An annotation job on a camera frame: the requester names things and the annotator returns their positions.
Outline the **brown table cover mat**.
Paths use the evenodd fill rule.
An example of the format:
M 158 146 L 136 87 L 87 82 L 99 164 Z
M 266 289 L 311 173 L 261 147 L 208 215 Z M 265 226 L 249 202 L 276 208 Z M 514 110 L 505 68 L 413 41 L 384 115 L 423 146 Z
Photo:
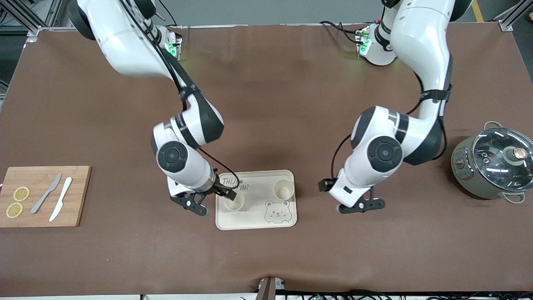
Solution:
M 0 112 L 0 180 L 11 166 L 89 165 L 80 225 L 0 229 L 0 297 L 244 293 L 264 277 L 340 292 L 533 291 L 533 198 L 465 194 L 451 152 L 498 121 L 533 138 L 533 84 L 511 32 L 453 23 L 448 149 L 375 186 L 384 209 L 341 215 L 318 190 L 363 110 L 406 112 L 421 92 L 400 61 L 374 67 L 322 25 L 183 31 L 181 63 L 223 116 L 206 152 L 233 171 L 290 170 L 297 223 L 219 230 L 173 203 L 150 139 L 182 109 L 166 78 L 122 76 L 78 32 L 22 51 Z

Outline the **white plastic knife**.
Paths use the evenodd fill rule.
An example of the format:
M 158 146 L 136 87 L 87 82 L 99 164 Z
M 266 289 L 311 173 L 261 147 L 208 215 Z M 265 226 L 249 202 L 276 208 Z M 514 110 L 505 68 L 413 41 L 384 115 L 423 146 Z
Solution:
M 48 220 L 49 222 L 53 222 L 53 220 L 55 220 L 55 218 L 59 215 L 61 209 L 63 208 L 63 205 L 64 205 L 63 200 L 72 184 L 72 181 L 73 181 L 72 177 L 68 177 L 65 179 L 65 183 L 63 184 L 59 199 L 57 200 L 56 206 Z

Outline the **white plastic cup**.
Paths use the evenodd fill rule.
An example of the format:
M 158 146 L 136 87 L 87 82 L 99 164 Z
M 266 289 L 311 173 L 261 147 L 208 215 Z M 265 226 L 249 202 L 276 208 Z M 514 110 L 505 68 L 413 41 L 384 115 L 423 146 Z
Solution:
M 294 192 L 294 184 L 287 179 L 278 180 L 273 186 L 274 196 L 282 201 L 291 199 Z
M 239 190 L 235 190 L 232 195 L 234 196 L 233 199 L 224 197 L 223 203 L 226 209 L 230 211 L 238 211 L 242 209 L 245 204 L 244 194 L 242 194 L 242 192 Z

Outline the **grey plastic knife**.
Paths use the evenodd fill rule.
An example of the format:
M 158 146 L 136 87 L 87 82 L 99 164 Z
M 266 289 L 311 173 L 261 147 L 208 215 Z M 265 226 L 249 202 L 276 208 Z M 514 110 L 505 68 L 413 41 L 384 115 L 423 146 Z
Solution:
M 30 210 L 30 213 L 31 214 L 35 214 L 39 211 L 40 207 L 42 207 L 42 204 L 44 203 L 44 201 L 46 200 L 46 198 L 51 194 L 51 192 L 53 192 L 57 186 L 59 185 L 59 182 L 62 178 L 62 173 L 58 173 L 57 177 L 55 178 L 55 180 L 52 182 L 52 184 L 50 185 L 50 187 L 45 191 L 45 193 L 42 195 L 42 197 L 36 202 L 36 204 L 32 207 L 32 209 Z

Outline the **aluminium frame profile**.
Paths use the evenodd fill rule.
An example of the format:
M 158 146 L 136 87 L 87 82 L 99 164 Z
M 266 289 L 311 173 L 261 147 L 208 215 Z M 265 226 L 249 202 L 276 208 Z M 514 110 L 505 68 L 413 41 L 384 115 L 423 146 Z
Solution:
M 0 36 L 36 35 L 57 27 L 68 0 L 0 0 Z
M 512 32 L 512 25 L 530 8 L 533 8 L 533 0 L 519 0 L 516 5 L 508 8 L 495 17 L 502 32 Z

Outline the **wooden cutting board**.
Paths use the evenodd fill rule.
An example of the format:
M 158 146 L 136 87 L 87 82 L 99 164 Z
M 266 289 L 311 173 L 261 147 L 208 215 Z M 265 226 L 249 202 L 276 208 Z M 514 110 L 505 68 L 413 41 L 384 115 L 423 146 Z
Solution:
M 91 170 L 90 166 L 9 167 L 2 181 L 2 190 L 0 192 L 0 228 L 78 226 Z M 46 198 L 39 211 L 31 214 L 30 210 L 50 187 L 58 173 L 62 173 L 59 185 Z M 59 199 L 65 179 L 68 177 L 72 177 L 73 181 L 63 200 L 63 208 L 55 220 L 49 222 L 48 220 Z M 20 202 L 24 207 L 21 215 L 10 219 L 6 216 L 6 209 L 10 204 L 17 203 L 13 199 L 13 192 L 22 186 L 29 188 L 30 196 Z

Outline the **cream bear print tray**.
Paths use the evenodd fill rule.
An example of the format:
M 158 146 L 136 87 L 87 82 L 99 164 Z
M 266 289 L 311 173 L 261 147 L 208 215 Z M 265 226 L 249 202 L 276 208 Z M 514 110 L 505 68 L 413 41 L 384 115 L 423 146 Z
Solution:
M 298 219 L 296 193 L 289 200 L 274 196 L 273 187 L 278 180 L 287 179 L 294 184 L 294 175 L 289 170 L 223 173 L 219 177 L 226 186 L 238 184 L 245 196 L 245 204 L 238 211 L 224 206 L 224 197 L 216 197 L 215 224 L 220 230 L 247 230 L 283 228 L 296 224 Z

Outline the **grey pot glass lid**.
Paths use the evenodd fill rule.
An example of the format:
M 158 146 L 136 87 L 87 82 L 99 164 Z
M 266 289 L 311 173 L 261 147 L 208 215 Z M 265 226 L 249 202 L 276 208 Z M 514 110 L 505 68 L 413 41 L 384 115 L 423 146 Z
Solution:
M 481 132 L 494 127 L 503 128 L 499 122 L 488 121 Z M 515 205 L 523 203 L 526 199 L 525 192 L 533 190 L 533 184 L 529 188 L 522 190 L 502 189 L 483 177 L 477 169 L 473 158 L 473 144 L 478 135 L 463 140 L 453 150 L 451 169 L 455 179 L 465 190 L 482 199 L 494 200 L 501 198 Z

